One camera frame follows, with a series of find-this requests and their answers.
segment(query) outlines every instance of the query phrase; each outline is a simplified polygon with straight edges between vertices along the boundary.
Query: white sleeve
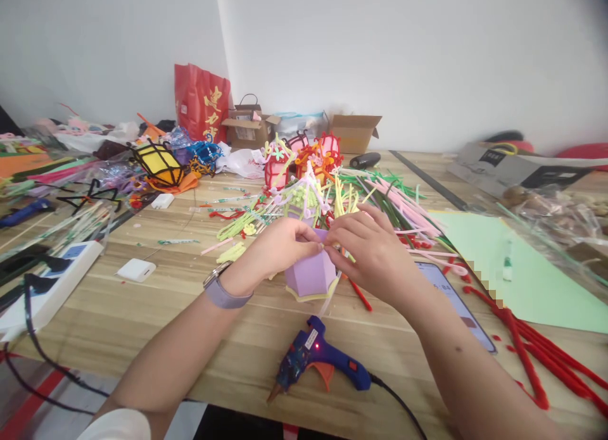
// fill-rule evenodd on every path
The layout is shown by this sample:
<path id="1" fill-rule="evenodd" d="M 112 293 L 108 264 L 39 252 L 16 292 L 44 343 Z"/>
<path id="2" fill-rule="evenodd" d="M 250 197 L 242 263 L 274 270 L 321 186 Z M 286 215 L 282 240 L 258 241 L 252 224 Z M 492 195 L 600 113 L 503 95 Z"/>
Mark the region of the white sleeve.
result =
<path id="1" fill-rule="evenodd" d="M 121 408 L 95 420 L 77 440 L 150 440 L 148 419 L 137 410 Z"/>

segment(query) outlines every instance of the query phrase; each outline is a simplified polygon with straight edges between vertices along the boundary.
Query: cardboard box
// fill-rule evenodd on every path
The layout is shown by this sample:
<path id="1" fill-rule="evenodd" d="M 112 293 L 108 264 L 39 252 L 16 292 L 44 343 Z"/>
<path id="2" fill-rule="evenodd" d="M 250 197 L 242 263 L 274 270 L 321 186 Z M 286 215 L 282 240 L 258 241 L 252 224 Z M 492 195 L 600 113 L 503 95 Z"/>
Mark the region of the cardboard box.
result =
<path id="1" fill-rule="evenodd" d="M 259 149 L 274 138 L 274 126 L 281 121 L 280 117 L 262 114 L 259 104 L 237 104 L 235 108 L 222 122 L 228 127 L 228 144 L 238 149 Z M 252 120 L 254 111 L 262 120 Z"/>
<path id="2" fill-rule="evenodd" d="M 605 165 L 608 159 L 547 158 L 537 155 L 507 155 L 470 142 L 447 170 L 468 183 L 501 198 L 513 185 L 536 189 L 557 184 L 563 189 Z"/>
<path id="3" fill-rule="evenodd" d="M 371 137 L 378 138 L 376 125 L 382 116 L 334 115 L 329 131 L 341 138 L 340 152 L 361 155 L 367 151 Z"/>

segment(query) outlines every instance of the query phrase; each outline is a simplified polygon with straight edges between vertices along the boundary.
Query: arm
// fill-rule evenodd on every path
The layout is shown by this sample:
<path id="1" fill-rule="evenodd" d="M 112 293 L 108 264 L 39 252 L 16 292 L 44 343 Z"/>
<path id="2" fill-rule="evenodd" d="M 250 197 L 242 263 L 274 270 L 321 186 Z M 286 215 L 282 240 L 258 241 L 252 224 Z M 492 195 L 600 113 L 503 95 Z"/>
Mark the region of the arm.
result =
<path id="1" fill-rule="evenodd" d="M 557 426 L 517 386 L 418 270 L 388 218 L 364 212 L 336 219 L 326 251 L 356 283 L 395 307 L 418 334 L 441 397 L 468 439 L 560 439 Z M 342 244 L 352 263 L 330 245 Z"/>
<path id="2" fill-rule="evenodd" d="M 303 237 L 309 242 L 298 242 Z M 281 218 L 256 238 L 220 276 L 233 296 L 247 296 L 266 277 L 322 249 L 299 220 Z M 163 439 L 180 402 L 192 388 L 242 309 L 224 310 L 203 292 L 136 356 L 93 420 L 117 408 L 148 418 L 153 439 Z"/>

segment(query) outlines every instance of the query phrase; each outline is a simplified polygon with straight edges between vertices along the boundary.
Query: fingers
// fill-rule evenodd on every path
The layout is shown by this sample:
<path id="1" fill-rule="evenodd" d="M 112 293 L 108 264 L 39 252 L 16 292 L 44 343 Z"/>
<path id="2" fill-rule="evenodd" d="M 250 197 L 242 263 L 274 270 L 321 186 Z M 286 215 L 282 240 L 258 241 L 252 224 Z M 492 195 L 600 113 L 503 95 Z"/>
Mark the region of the fingers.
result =
<path id="1" fill-rule="evenodd" d="M 344 228 L 359 237 L 370 237 L 380 231 L 380 226 L 364 212 L 349 213 L 338 217 L 331 224 L 331 229 Z"/>
<path id="2" fill-rule="evenodd" d="M 367 212 L 374 221 L 382 228 L 383 230 L 394 233 L 393 226 L 391 221 L 388 219 L 386 214 L 382 212 L 380 209 L 373 207 L 371 204 L 358 204 L 357 207 L 363 212 Z"/>
<path id="3" fill-rule="evenodd" d="M 321 242 L 321 239 L 319 236 L 317 236 L 317 233 L 315 233 L 306 223 L 295 218 L 287 218 L 287 223 L 291 229 L 293 229 L 296 237 L 303 237 L 304 240 L 308 242 Z"/>
<path id="4" fill-rule="evenodd" d="M 324 244 L 333 246 L 336 243 L 352 253 L 355 258 L 358 258 L 361 251 L 365 249 L 364 239 L 346 228 L 334 228 L 332 226 L 327 233 Z"/>
<path id="5" fill-rule="evenodd" d="M 297 242 L 295 248 L 296 258 L 300 261 L 303 258 L 309 258 L 319 254 L 323 250 L 323 244 L 320 242 Z"/>
<path id="6" fill-rule="evenodd" d="M 357 220 L 358 222 L 364 224 L 368 229 L 371 229 L 374 231 L 380 231 L 380 225 L 378 225 L 374 221 L 374 219 L 368 213 L 366 213 L 364 211 L 345 215 L 345 217 L 349 217 L 349 216 L 352 219 Z"/>
<path id="7" fill-rule="evenodd" d="M 346 274 L 347 277 L 352 280 L 360 280 L 361 274 L 359 272 L 359 269 L 352 261 L 350 261 L 347 257 L 342 255 L 338 250 L 334 249 L 333 247 L 326 246 L 325 251 L 327 252 L 327 255 L 329 256 L 331 262 L 334 263 L 334 266 L 337 267 L 338 270 L 341 270 L 343 273 Z"/>

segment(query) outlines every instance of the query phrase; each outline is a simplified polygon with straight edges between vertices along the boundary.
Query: blue tool handle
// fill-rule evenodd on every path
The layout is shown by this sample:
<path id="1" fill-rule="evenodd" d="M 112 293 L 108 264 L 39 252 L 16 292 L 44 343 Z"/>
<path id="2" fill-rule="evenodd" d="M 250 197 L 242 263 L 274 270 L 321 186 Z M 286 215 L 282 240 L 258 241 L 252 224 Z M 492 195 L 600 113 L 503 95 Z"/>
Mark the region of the blue tool handle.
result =
<path id="1" fill-rule="evenodd" d="M 26 206 L 23 209 L 1 219 L 0 228 L 16 226 L 22 221 L 27 220 L 31 215 L 37 213 L 38 211 L 46 209 L 52 210 L 51 203 L 48 199 L 40 198 L 29 206 Z"/>
<path id="2" fill-rule="evenodd" d="M 368 371 L 359 361 L 354 360 L 346 353 L 342 353 L 338 348 L 325 342 L 325 339 L 321 335 L 317 336 L 315 343 L 310 349 L 310 359 L 308 362 L 331 364 L 345 374 L 353 382 L 358 391 L 366 391 L 372 385 Z"/>

